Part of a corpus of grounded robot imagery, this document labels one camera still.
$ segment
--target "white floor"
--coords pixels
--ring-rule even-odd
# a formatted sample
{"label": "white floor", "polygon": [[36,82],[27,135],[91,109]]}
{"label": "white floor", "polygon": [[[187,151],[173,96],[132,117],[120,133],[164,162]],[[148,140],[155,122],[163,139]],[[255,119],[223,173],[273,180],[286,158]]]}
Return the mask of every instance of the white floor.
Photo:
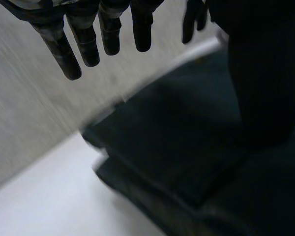
{"label": "white floor", "polygon": [[104,156],[76,133],[0,189],[0,236],[162,236],[92,166]]}

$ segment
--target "dark pants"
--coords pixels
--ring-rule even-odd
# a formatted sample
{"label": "dark pants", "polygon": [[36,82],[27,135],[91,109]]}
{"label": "dark pants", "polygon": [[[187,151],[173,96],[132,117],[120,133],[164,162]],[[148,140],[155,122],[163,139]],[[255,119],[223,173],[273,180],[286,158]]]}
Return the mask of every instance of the dark pants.
{"label": "dark pants", "polygon": [[295,127],[295,12],[256,35],[230,36],[229,70],[249,142],[285,140]]}

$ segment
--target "black glove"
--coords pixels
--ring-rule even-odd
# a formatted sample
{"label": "black glove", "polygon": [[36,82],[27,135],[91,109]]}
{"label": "black glove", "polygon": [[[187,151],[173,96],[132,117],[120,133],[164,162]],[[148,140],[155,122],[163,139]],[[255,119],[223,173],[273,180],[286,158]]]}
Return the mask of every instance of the black glove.
{"label": "black glove", "polygon": [[106,54],[119,52],[119,17],[131,3],[133,33],[137,50],[146,52],[151,47],[153,12],[164,0],[102,0],[99,6],[99,22]]}
{"label": "black glove", "polygon": [[99,0],[79,0],[75,3],[64,0],[0,0],[0,3],[17,18],[34,27],[68,79],[80,78],[81,69],[63,32],[65,14],[85,65],[96,66],[99,63],[92,26]]}
{"label": "black glove", "polygon": [[207,6],[202,0],[188,0],[186,13],[182,24],[182,42],[189,43],[197,22],[197,31],[201,31],[207,24]]}

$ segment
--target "fabric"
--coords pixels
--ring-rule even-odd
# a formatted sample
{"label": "fabric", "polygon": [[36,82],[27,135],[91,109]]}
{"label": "fabric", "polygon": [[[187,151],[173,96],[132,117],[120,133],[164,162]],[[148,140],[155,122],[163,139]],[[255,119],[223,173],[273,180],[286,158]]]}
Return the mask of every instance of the fabric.
{"label": "fabric", "polygon": [[183,65],[85,128],[96,174],[169,236],[295,235],[295,131],[243,142],[227,52]]}

